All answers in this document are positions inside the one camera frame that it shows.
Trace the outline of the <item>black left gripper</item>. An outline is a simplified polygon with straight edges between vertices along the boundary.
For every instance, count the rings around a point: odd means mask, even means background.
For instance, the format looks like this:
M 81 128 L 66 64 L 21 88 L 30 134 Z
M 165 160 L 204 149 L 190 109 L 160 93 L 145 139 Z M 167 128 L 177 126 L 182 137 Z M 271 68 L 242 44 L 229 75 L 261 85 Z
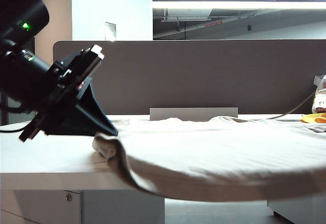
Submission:
M 117 136 L 118 129 L 96 100 L 91 74 L 104 59 L 93 45 L 51 66 L 34 54 L 19 52 L 19 99 L 24 110 L 37 114 L 20 135 L 23 142 L 43 131 L 46 135 Z

